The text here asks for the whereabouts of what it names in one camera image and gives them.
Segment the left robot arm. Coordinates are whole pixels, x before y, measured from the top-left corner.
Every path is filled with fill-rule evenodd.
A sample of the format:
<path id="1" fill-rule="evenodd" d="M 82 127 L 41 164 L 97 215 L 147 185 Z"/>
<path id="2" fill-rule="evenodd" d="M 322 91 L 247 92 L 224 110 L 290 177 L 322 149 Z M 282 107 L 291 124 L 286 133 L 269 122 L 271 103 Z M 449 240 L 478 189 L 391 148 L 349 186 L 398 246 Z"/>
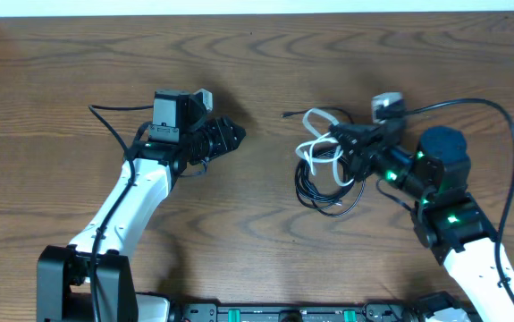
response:
<path id="1" fill-rule="evenodd" d="M 188 165 L 237 149 L 246 132 L 213 118 L 213 95 L 156 91 L 151 121 L 123 143 L 122 170 L 88 225 L 65 247 L 47 246 L 37 264 L 38 321 L 180 321 L 179 304 L 137 292 L 131 258 L 151 216 Z"/>

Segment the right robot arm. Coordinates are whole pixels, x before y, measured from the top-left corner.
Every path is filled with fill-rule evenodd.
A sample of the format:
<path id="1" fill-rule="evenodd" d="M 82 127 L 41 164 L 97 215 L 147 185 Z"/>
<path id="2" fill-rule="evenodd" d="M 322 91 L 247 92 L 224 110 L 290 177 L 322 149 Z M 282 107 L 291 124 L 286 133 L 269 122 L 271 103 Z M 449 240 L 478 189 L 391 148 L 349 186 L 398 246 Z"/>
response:
<path id="1" fill-rule="evenodd" d="M 483 321 L 514 321 L 514 270 L 498 233 L 468 192 L 471 168 L 460 131 L 444 126 L 426 130 L 417 149 L 400 146 L 405 124 L 341 123 L 332 136 L 364 180 L 378 175 L 415 202 L 410 210 L 420 243 L 432 251 L 464 291 Z"/>

